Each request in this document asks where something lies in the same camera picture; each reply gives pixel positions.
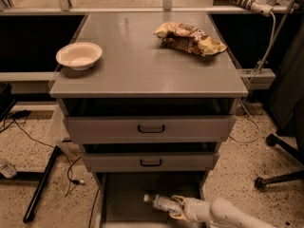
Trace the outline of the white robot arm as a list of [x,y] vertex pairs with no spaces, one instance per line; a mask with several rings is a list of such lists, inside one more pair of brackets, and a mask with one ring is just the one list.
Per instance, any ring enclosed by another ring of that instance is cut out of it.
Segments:
[[215,198],[205,201],[177,195],[171,199],[181,206],[178,215],[170,213],[173,219],[205,222],[217,228],[276,228],[261,219],[245,214],[228,199]]

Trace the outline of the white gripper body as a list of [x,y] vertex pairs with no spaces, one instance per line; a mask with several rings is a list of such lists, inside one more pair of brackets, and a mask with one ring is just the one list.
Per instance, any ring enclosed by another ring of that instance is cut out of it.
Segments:
[[212,220],[209,201],[187,198],[183,205],[183,214],[189,221],[209,222]]

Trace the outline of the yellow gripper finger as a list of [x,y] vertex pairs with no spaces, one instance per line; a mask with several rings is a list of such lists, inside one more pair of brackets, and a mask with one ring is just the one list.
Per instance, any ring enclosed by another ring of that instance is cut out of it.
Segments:
[[186,216],[185,216],[183,213],[181,213],[181,214],[179,214],[179,215],[174,214],[174,213],[169,213],[169,216],[170,216],[170,218],[172,218],[172,219],[187,221],[187,218],[186,218]]
[[180,204],[181,206],[184,206],[189,201],[189,198],[179,195],[174,195],[171,197],[171,199]]

